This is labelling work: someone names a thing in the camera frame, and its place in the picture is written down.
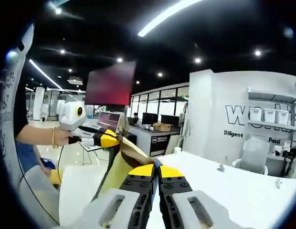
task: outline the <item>office floor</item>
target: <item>office floor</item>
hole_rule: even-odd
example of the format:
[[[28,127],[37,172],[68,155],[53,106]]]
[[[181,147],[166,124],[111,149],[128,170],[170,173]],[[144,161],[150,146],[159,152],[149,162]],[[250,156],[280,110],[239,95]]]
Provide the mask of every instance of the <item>office floor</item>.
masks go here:
[[[52,128],[59,126],[59,122],[57,121],[43,122],[29,120],[29,123],[32,126],[41,128]],[[40,151],[41,157],[54,160],[56,162],[56,165],[58,164],[62,147],[53,149],[52,146],[38,146],[38,149]],[[99,165],[101,167],[101,173],[104,174],[108,166],[109,153],[104,150],[97,150],[96,154],[94,152],[86,152],[85,150],[83,150],[79,143],[64,146],[60,159],[59,169],[64,170],[64,168],[68,165],[81,166],[83,164],[86,165],[92,163],[93,165]]]

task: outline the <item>glass wall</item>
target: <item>glass wall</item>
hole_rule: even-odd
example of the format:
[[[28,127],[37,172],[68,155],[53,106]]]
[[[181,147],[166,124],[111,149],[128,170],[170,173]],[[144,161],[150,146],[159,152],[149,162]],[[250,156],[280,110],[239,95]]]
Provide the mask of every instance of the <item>glass wall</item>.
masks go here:
[[[132,117],[134,112],[138,112],[140,119],[142,119],[144,112],[158,114],[160,122],[162,114],[179,116],[183,112],[188,98],[188,86],[133,96],[127,114],[128,117]]]

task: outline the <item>black screw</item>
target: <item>black screw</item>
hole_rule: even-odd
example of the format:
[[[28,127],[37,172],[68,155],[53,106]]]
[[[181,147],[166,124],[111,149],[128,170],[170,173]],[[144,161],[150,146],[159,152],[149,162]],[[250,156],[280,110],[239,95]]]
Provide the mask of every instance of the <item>black screw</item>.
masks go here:
[[[172,185],[170,185],[170,184],[166,184],[164,187],[165,187],[165,188],[172,188]]]
[[[188,186],[188,183],[181,183],[180,184],[182,187],[187,187]]]

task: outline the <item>white shelf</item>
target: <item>white shelf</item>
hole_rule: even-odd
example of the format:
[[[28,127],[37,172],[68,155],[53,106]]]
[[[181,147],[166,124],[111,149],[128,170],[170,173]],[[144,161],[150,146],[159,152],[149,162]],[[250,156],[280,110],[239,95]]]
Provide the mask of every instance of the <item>white shelf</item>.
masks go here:
[[[262,121],[253,121],[253,120],[248,120],[248,124],[273,126],[273,127],[278,127],[278,128],[283,128],[283,129],[287,129],[287,130],[296,131],[296,126],[292,126],[292,125],[283,125],[283,124],[277,124],[277,123],[267,123],[267,122],[262,122]]]
[[[269,159],[274,159],[274,160],[278,160],[278,161],[283,161],[284,158],[282,156],[275,156],[274,154],[268,154],[267,158]]]
[[[278,102],[296,105],[296,95],[294,94],[276,94],[263,91],[248,91],[249,100],[259,100],[268,102]]]

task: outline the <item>person's hand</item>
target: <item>person's hand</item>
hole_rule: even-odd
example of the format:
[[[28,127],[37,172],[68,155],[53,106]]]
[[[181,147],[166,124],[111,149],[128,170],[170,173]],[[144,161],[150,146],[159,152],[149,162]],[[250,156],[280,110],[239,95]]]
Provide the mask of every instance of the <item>person's hand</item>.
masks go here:
[[[42,171],[45,173],[47,177],[51,175],[51,170],[46,168],[45,166],[41,167]]]
[[[54,132],[54,143],[56,146],[64,146],[68,144],[68,137],[72,137],[72,133],[63,130],[61,127],[56,127]]]

